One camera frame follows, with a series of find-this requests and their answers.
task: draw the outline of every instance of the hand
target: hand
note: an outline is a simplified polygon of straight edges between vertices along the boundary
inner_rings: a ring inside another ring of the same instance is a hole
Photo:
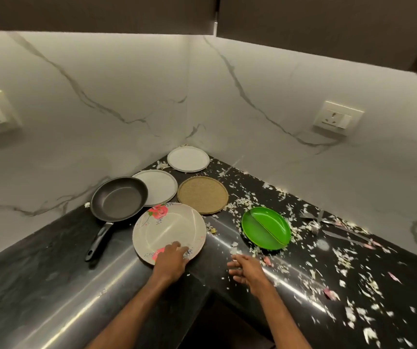
[[[259,297],[272,286],[257,259],[244,254],[234,254],[231,258],[233,261],[227,263],[228,268],[240,270],[229,270],[229,274],[238,283],[247,284],[254,296]]]
[[[178,241],[174,241],[171,245],[165,246],[165,251],[158,254],[150,277],[152,281],[167,287],[181,277],[189,262],[189,259],[183,257],[189,247],[180,246]]]

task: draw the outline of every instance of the plate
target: plate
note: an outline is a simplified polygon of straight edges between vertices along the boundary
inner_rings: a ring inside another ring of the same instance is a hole
[[[178,201],[193,207],[200,214],[213,214],[228,203],[223,184],[207,176],[194,176],[178,188]]]
[[[178,191],[176,179],[166,171],[144,170],[133,175],[147,186],[148,197],[145,207],[152,207],[168,202]]]
[[[266,250],[279,250],[289,244],[291,229],[277,212],[254,207],[243,214],[241,226],[247,238]]]
[[[199,148],[184,146],[175,148],[168,153],[167,162],[175,170],[195,173],[209,165],[210,157]]]
[[[140,258],[155,264],[157,255],[173,241],[188,246],[186,257],[193,259],[202,249],[206,236],[204,219],[194,208],[168,202],[141,215],[134,225],[133,244]]]

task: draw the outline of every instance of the forearm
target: forearm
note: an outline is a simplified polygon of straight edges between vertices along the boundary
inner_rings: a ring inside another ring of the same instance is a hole
[[[278,349],[311,349],[273,285],[264,287],[259,300]]]
[[[168,285],[152,276],[87,349],[131,349],[142,323]]]

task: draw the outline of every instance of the floral plate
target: floral plate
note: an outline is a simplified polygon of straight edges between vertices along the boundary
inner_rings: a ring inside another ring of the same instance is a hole
[[[155,264],[165,246],[179,241],[188,246],[185,257],[194,258],[205,243],[207,230],[202,216],[194,208],[168,202],[150,208],[133,229],[133,244],[144,261]]]

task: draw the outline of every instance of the countertop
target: countertop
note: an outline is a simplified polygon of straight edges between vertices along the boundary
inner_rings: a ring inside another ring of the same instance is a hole
[[[284,250],[264,251],[273,263],[264,270],[313,348],[417,348],[416,255],[371,234],[366,236],[383,247],[369,250],[324,234],[315,237],[299,213],[316,214],[316,207],[217,159],[195,174],[169,167],[165,171],[178,183],[195,175],[219,180],[230,194],[229,205],[205,217],[208,229],[215,227],[217,233],[208,232],[186,274],[159,300],[136,347],[178,347],[210,296],[270,336],[258,301],[226,270],[233,242],[243,253],[260,251],[243,237],[239,223],[246,209],[264,205],[282,214],[292,228],[292,241]],[[83,206],[2,251],[0,349],[76,349],[92,340],[152,271],[132,246],[139,216],[113,226],[94,263],[85,263],[84,256],[101,222]],[[324,217],[339,220],[327,212]],[[345,236],[334,226],[323,228]],[[340,300],[327,299],[326,287]]]

